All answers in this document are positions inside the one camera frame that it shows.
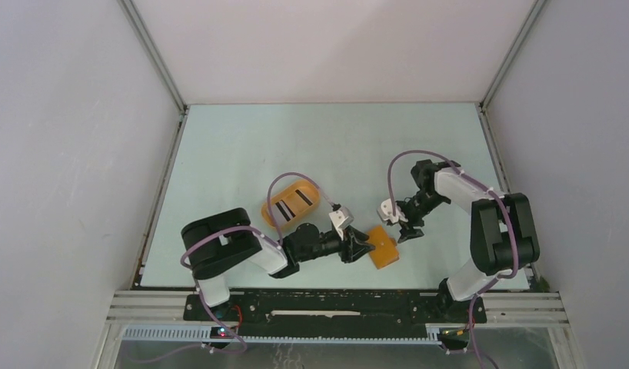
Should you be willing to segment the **orange leather card holder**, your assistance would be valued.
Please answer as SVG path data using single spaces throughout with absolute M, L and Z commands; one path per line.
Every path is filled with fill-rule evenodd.
M 374 250 L 369 252 L 369 256 L 378 270 L 386 268 L 400 259 L 396 240 L 387 233 L 383 226 L 373 227 L 368 231 L 368 237 L 368 243 L 374 247 Z

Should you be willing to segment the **orange oval plastic tray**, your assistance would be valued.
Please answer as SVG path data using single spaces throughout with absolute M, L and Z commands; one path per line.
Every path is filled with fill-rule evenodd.
M 270 205 L 278 226 L 287 231 L 316 210 L 320 201 L 319 190 L 310 181 L 300 179 L 273 195 Z

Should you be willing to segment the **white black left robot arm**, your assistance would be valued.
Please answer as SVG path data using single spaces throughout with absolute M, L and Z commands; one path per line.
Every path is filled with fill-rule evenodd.
M 213 320 L 230 314 L 230 290 L 224 273 L 245 261 L 259 266 L 270 277 L 282 279 L 300 271 L 300 263 L 337 254 L 342 262 L 354 263 L 372 252 L 370 237 L 354 228 L 350 211 L 337 205 L 329 214 L 331 230 L 321 232 L 303 223 L 278 243 L 251 226 L 244 208 L 193 221 L 181 230 L 186 247 L 180 258 L 191 271 L 201 309 Z

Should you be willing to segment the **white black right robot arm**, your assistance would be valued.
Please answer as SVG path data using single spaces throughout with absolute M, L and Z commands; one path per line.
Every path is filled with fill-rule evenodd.
M 522 193 L 489 188 L 454 161 L 417 161 L 411 176 L 418 192 L 401 201 L 382 203 L 386 222 L 400 228 L 399 242 L 423 236 L 424 217 L 441 204 L 454 204 L 470 217 L 470 258 L 440 284 L 435 309 L 445 321 L 456 321 L 466 301 L 540 257 L 531 204 Z

